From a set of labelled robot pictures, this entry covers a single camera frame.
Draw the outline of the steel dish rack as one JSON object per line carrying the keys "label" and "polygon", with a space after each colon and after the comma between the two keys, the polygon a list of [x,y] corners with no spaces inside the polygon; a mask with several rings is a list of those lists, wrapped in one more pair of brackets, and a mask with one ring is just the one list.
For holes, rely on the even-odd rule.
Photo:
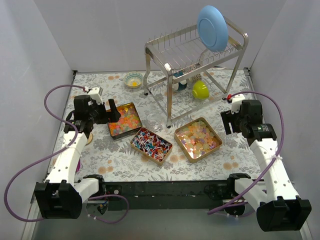
{"label": "steel dish rack", "polygon": [[249,43],[249,36],[228,18],[228,43],[219,52],[201,41],[196,25],[150,39],[144,46],[145,95],[165,114],[165,125],[225,99]]}

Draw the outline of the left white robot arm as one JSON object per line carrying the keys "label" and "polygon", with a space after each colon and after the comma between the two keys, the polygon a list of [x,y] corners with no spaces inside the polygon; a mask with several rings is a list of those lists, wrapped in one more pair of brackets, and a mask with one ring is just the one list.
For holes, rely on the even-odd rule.
{"label": "left white robot arm", "polygon": [[119,121],[121,114],[113,99],[109,110],[100,96],[84,94],[73,100],[74,110],[66,118],[63,142],[66,150],[61,152],[43,183],[37,183],[34,195],[44,219],[77,219],[83,203],[90,197],[101,200],[106,196],[103,177],[87,175],[79,183],[75,174],[81,153],[86,146],[94,125]]}

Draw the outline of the tin of popsicle candies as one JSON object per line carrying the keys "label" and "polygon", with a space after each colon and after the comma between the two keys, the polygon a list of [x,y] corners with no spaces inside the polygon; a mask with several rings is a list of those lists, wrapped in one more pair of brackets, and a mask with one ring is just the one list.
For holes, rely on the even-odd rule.
{"label": "tin of popsicle candies", "polygon": [[213,154],[223,144],[221,138],[203,117],[177,128],[174,139],[192,164]]}

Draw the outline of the teal white bowl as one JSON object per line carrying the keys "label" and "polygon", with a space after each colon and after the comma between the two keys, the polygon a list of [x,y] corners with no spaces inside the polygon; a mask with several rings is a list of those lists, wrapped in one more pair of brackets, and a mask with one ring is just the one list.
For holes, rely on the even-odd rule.
{"label": "teal white bowl", "polygon": [[[176,78],[180,77],[180,76],[183,76],[184,75],[184,72],[183,71],[179,71],[179,72],[175,72],[173,74],[173,80],[175,80]],[[182,80],[178,83],[175,83],[173,84],[173,90],[178,92],[178,91],[182,91],[182,90],[185,90],[187,88],[187,81],[186,80]]]}

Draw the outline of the patterned cup in rack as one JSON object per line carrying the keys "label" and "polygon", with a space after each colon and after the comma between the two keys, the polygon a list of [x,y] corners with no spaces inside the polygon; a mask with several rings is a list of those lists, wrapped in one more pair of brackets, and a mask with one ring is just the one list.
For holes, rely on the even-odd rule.
{"label": "patterned cup in rack", "polygon": [[[194,71],[194,70],[196,70],[197,68],[199,68],[201,65],[199,64],[199,63],[195,63],[195,64],[193,64],[193,65],[191,65],[190,67],[189,67],[189,72],[192,72],[192,71]],[[189,78],[189,81],[191,82],[191,83],[196,83],[197,81],[201,81],[202,80],[202,76],[201,76],[201,74],[200,73],[198,73],[198,74],[196,74],[196,75],[193,75],[192,77],[190,77]]]}

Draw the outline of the clear plastic jar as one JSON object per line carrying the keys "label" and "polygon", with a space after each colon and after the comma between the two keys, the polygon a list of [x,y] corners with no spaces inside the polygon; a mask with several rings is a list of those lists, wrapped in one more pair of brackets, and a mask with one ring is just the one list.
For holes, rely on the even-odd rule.
{"label": "clear plastic jar", "polygon": [[150,113],[147,115],[146,121],[147,127],[154,132],[157,132],[162,128],[162,117],[159,114]]}

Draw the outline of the blue plate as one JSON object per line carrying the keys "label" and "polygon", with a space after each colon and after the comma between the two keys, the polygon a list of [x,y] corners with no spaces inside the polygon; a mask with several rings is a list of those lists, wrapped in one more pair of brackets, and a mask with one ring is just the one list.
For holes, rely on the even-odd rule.
{"label": "blue plate", "polygon": [[211,52],[222,52],[227,47],[229,39],[227,23],[214,6],[207,5],[201,9],[196,27],[201,42]]}

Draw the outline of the tin of gummy candies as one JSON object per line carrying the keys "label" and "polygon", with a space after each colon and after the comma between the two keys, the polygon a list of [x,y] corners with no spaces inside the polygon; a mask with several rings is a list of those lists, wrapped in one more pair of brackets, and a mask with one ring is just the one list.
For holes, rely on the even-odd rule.
{"label": "tin of gummy candies", "polygon": [[119,140],[134,134],[143,126],[133,102],[117,106],[116,109],[121,115],[118,122],[107,124],[113,140]]}

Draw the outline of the floral table mat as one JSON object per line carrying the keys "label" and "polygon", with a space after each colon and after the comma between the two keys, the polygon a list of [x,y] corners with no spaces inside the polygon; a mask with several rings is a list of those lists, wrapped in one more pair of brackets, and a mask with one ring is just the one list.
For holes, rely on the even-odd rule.
{"label": "floral table mat", "polygon": [[231,105],[209,85],[209,98],[193,97],[191,83],[173,94],[173,121],[166,126],[167,84],[129,88],[125,73],[77,74],[66,104],[75,110],[84,88],[102,89],[104,102],[113,100],[121,118],[98,124],[90,133],[60,133],[49,180],[77,182],[98,174],[106,182],[225,180],[244,173],[256,179],[263,168],[240,133],[226,134],[221,113]]}

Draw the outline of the lime green bowl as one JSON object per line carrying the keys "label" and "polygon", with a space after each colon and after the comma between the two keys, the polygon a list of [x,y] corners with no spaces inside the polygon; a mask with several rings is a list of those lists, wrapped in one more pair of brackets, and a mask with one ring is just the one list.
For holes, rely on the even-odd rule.
{"label": "lime green bowl", "polygon": [[210,96],[210,92],[206,84],[203,81],[198,80],[193,85],[192,95],[195,99],[205,100]]}

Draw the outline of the round wooden jar lid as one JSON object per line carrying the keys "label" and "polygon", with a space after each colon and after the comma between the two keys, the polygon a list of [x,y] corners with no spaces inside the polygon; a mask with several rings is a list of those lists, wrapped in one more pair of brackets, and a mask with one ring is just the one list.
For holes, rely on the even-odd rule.
{"label": "round wooden jar lid", "polygon": [[93,133],[91,132],[90,134],[89,134],[89,137],[88,137],[88,139],[87,139],[87,143],[85,144],[86,146],[87,145],[89,145],[92,141],[93,141]]}

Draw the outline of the magenta plastic scoop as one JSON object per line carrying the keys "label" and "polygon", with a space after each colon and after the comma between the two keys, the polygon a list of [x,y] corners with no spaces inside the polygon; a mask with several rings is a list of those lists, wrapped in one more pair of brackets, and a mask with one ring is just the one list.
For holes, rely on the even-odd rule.
{"label": "magenta plastic scoop", "polygon": [[78,160],[75,172],[77,173],[80,170],[80,168],[81,168],[81,161]]}

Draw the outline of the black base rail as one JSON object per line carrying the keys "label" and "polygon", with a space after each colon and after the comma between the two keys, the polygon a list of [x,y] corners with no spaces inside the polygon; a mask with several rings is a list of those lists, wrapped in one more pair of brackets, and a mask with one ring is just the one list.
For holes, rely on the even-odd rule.
{"label": "black base rail", "polygon": [[238,194],[230,180],[105,182],[106,193],[125,197],[130,210],[206,209]]}

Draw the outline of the patterned small bowl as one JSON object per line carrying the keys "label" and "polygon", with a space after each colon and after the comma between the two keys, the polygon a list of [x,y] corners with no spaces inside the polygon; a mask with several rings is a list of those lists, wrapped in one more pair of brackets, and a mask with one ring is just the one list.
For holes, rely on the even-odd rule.
{"label": "patterned small bowl", "polygon": [[126,87],[131,89],[137,89],[142,86],[143,78],[144,76],[140,72],[133,71],[133,72],[128,72],[124,76],[123,81]]}

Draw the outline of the tin of lollipops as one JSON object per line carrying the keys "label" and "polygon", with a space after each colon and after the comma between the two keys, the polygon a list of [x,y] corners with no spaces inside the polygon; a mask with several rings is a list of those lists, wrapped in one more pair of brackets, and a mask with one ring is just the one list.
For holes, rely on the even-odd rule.
{"label": "tin of lollipops", "polygon": [[162,166],[170,155],[173,144],[156,133],[141,127],[130,141],[131,147],[147,159]]}

